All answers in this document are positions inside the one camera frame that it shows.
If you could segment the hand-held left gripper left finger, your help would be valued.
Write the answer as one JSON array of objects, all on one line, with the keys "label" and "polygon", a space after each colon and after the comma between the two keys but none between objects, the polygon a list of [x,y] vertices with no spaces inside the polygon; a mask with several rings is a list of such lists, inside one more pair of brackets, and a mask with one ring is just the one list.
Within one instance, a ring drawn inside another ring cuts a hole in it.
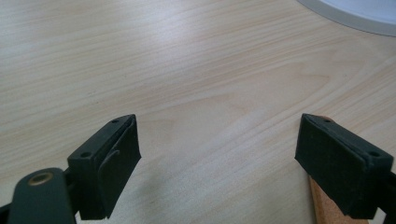
[{"label": "hand-held left gripper left finger", "polygon": [[111,216],[140,159],[135,115],[111,120],[67,158],[83,220]]}]

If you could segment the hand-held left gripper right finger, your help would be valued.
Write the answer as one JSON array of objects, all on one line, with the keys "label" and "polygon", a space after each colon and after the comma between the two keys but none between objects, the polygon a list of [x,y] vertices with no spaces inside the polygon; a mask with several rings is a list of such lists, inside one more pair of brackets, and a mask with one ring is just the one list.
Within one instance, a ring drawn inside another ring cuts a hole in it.
[{"label": "hand-held left gripper right finger", "polygon": [[341,212],[372,219],[378,209],[394,219],[394,158],[329,118],[303,114],[295,160]]}]

